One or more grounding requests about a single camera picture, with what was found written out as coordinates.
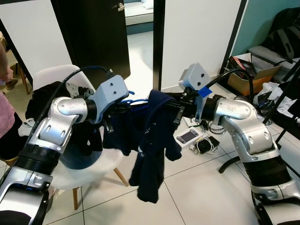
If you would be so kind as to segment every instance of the black stand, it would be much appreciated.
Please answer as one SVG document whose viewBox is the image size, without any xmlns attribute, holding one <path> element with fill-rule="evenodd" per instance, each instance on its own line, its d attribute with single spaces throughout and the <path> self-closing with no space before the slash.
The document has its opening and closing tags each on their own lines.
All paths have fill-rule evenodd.
<svg viewBox="0 0 300 225">
<path fill-rule="evenodd" d="M 289 84 L 286 86 L 285 90 L 283 91 L 283 93 L 281 94 L 281 96 L 279 97 L 278 101 L 274 104 L 273 108 L 271 109 L 271 111 L 268 113 L 268 115 L 266 116 L 266 118 L 263 120 L 263 123 L 266 124 L 269 119 L 271 118 L 271 116 L 275 113 L 275 111 L 277 110 L 278 106 L 280 105 L 280 103 L 282 102 L 282 100 L 285 98 L 287 90 L 289 90 L 294 84 L 296 84 L 298 78 L 300 77 L 300 60 L 292 67 L 292 69 L 287 73 L 287 75 L 285 75 L 283 80 L 287 80 L 289 79 L 293 73 L 296 71 L 294 77 L 291 79 L 291 81 L 289 82 Z M 294 116 L 291 120 L 291 122 L 288 124 L 287 127 L 284 128 L 284 130 L 281 132 L 281 134 L 279 135 L 279 137 L 276 140 L 276 143 L 279 142 L 279 140 L 283 137 L 283 135 L 285 134 L 285 132 L 288 130 L 288 128 L 292 125 L 293 121 L 296 119 L 297 114 L 293 113 Z M 219 169 L 219 173 L 223 173 L 231 164 L 236 163 L 240 160 L 240 158 L 234 157 L 230 160 L 228 160 L 227 162 L 225 162 L 221 168 Z M 296 174 L 299 178 L 300 178 L 300 174 L 297 173 L 290 165 L 288 165 L 285 162 L 286 166 L 288 168 L 290 168 L 290 170 L 292 170 L 294 172 L 294 174 Z"/>
</svg>

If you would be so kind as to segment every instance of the tiled floor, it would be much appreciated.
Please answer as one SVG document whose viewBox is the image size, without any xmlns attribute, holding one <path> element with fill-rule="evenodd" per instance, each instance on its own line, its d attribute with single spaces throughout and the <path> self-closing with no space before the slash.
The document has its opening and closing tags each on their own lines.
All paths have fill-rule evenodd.
<svg viewBox="0 0 300 225">
<path fill-rule="evenodd" d="M 137 93 L 135 98 L 147 97 L 152 89 L 151 57 L 147 53 L 152 47 L 141 47 L 147 38 L 150 40 L 146 34 L 128 37 L 132 74 L 126 83 L 130 90 Z M 217 85 L 212 90 L 215 94 L 234 97 Z M 175 134 L 186 128 L 182 122 Z M 281 131 L 275 124 L 268 129 L 274 138 Z M 159 190 L 157 204 L 140 201 L 136 196 L 136 187 L 125 187 L 116 174 L 111 172 L 102 180 L 80 188 L 80 207 L 76 211 L 73 208 L 72 191 L 60 192 L 43 224 L 257 225 L 243 164 L 237 162 L 223 174 L 218 173 L 225 161 L 237 156 L 231 137 L 228 132 L 213 136 L 220 141 L 215 155 L 195 155 L 186 149 L 178 161 L 165 159 L 165 181 Z M 287 133 L 280 144 L 283 158 L 300 172 L 300 141 Z M 132 153 L 124 157 L 118 166 L 126 179 L 130 178 L 135 158 L 136 153 Z M 5 168 L 0 162 L 0 175 Z"/>
</svg>

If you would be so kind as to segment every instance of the person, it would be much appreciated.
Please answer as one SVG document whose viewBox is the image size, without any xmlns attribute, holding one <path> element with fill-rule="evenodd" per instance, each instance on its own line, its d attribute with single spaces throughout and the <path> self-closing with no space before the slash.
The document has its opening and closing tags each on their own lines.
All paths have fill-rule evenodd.
<svg viewBox="0 0 300 225">
<path fill-rule="evenodd" d="M 13 71 L 8 66 L 8 59 L 3 45 L 0 44 L 0 83 L 13 80 Z M 19 151 L 26 143 L 26 137 L 20 137 L 18 128 L 22 121 L 14 108 L 0 91 L 0 160 L 11 166 L 17 159 Z"/>
</svg>

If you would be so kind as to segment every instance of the white chair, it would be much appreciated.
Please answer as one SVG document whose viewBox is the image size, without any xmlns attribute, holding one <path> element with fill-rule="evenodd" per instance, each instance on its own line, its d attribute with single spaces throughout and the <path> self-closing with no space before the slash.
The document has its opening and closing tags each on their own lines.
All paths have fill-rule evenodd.
<svg viewBox="0 0 300 225">
<path fill-rule="evenodd" d="M 78 67 L 74 65 L 63 65 L 44 69 L 36 73 L 33 77 L 33 90 L 37 90 L 55 81 L 63 81 L 69 74 L 77 70 Z M 85 76 L 80 72 L 73 76 L 68 83 L 72 83 L 81 87 L 91 88 L 95 91 L 94 87 Z M 77 189 L 78 187 L 91 183 L 100 179 L 108 172 L 114 170 L 125 186 L 128 182 L 117 169 L 123 158 L 123 154 L 117 149 L 103 149 L 99 159 L 90 167 L 82 170 L 73 170 L 65 167 L 59 161 L 57 167 L 53 172 L 53 181 L 51 185 L 55 188 L 68 190 L 73 189 L 74 209 L 78 209 Z"/>
</svg>

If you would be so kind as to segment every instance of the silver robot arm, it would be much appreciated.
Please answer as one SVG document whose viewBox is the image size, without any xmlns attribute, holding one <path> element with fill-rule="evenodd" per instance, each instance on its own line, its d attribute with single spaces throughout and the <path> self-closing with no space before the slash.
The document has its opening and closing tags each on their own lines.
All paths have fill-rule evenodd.
<svg viewBox="0 0 300 225">
<path fill-rule="evenodd" d="M 219 99 L 213 123 L 231 135 L 236 151 L 246 168 L 259 221 L 277 225 L 300 223 L 300 188 L 291 178 L 279 149 L 255 108 L 245 101 Z"/>
<path fill-rule="evenodd" d="M 85 120 L 99 123 L 110 106 L 127 96 L 123 78 L 116 75 L 87 101 L 60 97 L 52 102 L 48 117 L 38 125 L 0 186 L 1 224 L 42 224 L 51 174 L 68 144 L 72 125 Z"/>
</svg>

